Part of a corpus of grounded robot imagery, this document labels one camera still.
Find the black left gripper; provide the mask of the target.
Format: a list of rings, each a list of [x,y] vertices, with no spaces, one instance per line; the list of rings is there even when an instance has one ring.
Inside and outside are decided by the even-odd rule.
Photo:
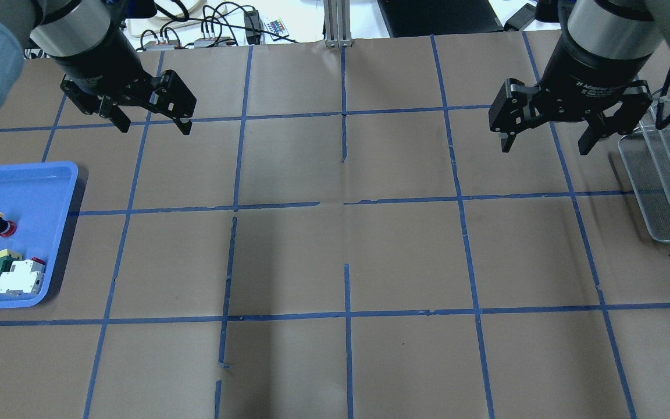
[[[151,99],[152,113],[167,117],[183,135],[190,135],[196,96],[173,70],[157,77],[147,73],[118,26],[110,24],[100,42],[90,49],[72,56],[54,56],[54,60],[66,74],[59,87],[83,114],[98,114],[127,133],[131,120],[119,104],[146,108]]]

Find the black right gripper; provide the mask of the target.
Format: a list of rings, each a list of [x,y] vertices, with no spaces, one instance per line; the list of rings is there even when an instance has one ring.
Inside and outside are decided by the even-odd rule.
[[[505,80],[489,109],[489,129],[499,135],[502,153],[508,153],[516,136],[542,125],[543,117],[551,122],[585,119],[588,127],[578,147],[580,155],[588,155],[599,141],[632,133],[648,111],[648,82],[632,81],[640,69],[640,59],[593,55],[563,32],[538,85]],[[604,110],[617,102],[619,109],[606,116]]]

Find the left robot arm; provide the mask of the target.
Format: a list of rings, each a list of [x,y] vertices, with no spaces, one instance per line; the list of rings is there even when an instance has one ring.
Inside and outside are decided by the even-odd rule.
[[[0,1],[0,108],[34,43],[64,71],[59,87],[80,112],[98,114],[123,133],[123,107],[141,107],[191,132],[197,99],[173,70],[154,76],[122,33],[127,19],[165,13],[154,1]]]

